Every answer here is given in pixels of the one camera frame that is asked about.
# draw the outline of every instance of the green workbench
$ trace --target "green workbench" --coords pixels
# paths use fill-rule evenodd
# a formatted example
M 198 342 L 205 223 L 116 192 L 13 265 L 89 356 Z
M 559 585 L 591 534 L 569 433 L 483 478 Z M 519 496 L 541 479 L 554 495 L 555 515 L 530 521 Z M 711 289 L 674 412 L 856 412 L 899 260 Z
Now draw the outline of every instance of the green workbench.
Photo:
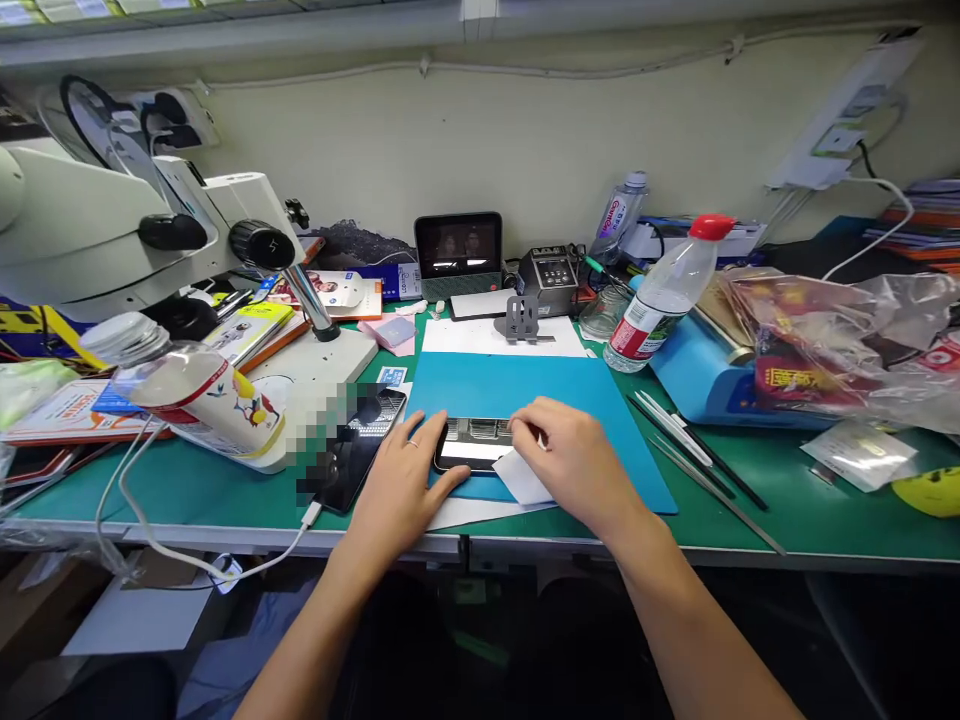
M 427 322 L 417 316 L 418 352 Z M 602 346 L 586 342 L 599 356 Z M 415 380 L 418 355 L 396 358 L 384 350 L 360 382 L 375 382 L 384 365 L 409 368 Z M 642 389 L 669 407 L 652 371 L 613 373 L 624 394 Z M 631 406 L 641 431 L 653 427 Z M 814 433 L 745 428 L 702 428 L 700 434 L 770 505 L 756 509 L 738 492 L 738 505 L 787 551 L 770 548 L 732 513 L 653 450 L 680 508 L 666 518 L 693 562 L 796 569 L 905 571 L 960 563 L 960 521 L 938 520 L 910 508 L 889 487 L 864 494 L 843 481 L 835 486 L 808 468 L 800 451 Z M 911 430 L 901 437 L 920 450 L 923 469 L 960 464 L 960 452 L 945 438 Z M 49 529 L 55 534 L 92 533 L 97 502 L 124 448 L 116 448 L 24 505 L 4 527 Z M 232 552 L 285 548 L 299 527 L 304 499 L 296 478 L 305 462 L 263 476 L 180 439 L 157 442 L 131 473 L 130 488 L 143 505 L 161 542 Z M 349 517 L 323 513 L 301 544 L 303 554 L 324 554 L 349 524 Z M 106 506 L 105 532 L 115 540 L 143 542 L 133 512 L 114 491 Z M 432 533 L 416 552 L 448 557 L 462 552 L 467 535 L 479 556 L 529 559 L 542 554 L 605 555 L 605 549 L 560 508 L 475 523 Z

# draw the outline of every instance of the blue silicone mat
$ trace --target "blue silicone mat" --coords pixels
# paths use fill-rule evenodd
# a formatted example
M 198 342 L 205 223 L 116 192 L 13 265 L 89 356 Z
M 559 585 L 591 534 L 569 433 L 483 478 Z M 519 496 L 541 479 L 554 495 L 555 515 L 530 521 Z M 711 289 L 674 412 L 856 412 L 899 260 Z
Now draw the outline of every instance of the blue silicone mat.
M 508 418 L 545 395 L 597 418 L 653 512 L 673 515 L 677 504 L 663 482 L 626 400 L 599 358 L 518 357 L 470 353 L 423 353 L 417 362 L 407 414 L 427 417 L 446 410 L 450 417 Z M 431 471 L 430 484 L 437 479 Z M 495 475 L 473 475 L 457 497 L 514 502 Z

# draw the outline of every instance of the pixelated phone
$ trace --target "pixelated phone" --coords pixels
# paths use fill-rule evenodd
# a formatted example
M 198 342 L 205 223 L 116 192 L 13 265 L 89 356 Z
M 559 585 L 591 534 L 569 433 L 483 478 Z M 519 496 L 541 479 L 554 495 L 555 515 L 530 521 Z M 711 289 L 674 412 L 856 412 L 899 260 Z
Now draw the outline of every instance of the pixelated phone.
M 380 444 L 387 436 L 407 396 L 384 388 L 376 395 L 357 398 L 357 410 L 337 437 L 327 440 L 325 452 L 317 453 L 307 479 L 319 485 L 314 500 L 343 515 L 360 493 Z
M 446 472 L 468 465 L 476 473 L 493 473 L 493 464 L 513 449 L 509 420 L 492 418 L 447 418 L 447 432 L 440 436 L 433 465 Z

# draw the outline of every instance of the red bottle cap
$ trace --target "red bottle cap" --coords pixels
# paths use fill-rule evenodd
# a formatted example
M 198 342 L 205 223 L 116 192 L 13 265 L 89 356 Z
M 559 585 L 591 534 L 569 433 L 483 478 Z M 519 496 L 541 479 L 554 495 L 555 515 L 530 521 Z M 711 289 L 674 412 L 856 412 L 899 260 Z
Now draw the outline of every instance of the red bottle cap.
M 690 236 L 709 242 L 720 242 L 730 234 L 736 224 L 737 219 L 728 215 L 701 215 L 693 221 Z

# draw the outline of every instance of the hand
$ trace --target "hand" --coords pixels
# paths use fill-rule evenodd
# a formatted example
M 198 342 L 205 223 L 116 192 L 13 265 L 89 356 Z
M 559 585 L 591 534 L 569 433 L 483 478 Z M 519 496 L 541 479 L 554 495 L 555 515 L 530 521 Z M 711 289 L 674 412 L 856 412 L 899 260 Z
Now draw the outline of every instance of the hand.
M 460 465 L 427 488 L 447 413 L 434 415 L 410 438 L 421 420 L 418 410 L 384 438 L 343 539 L 357 562 L 374 563 L 381 574 L 420 539 L 450 491 L 470 476 L 470 468 Z
M 643 504 L 594 417 L 538 397 L 513 414 L 510 429 L 514 449 L 553 499 L 604 543 L 609 545 L 629 530 L 638 517 L 656 517 Z

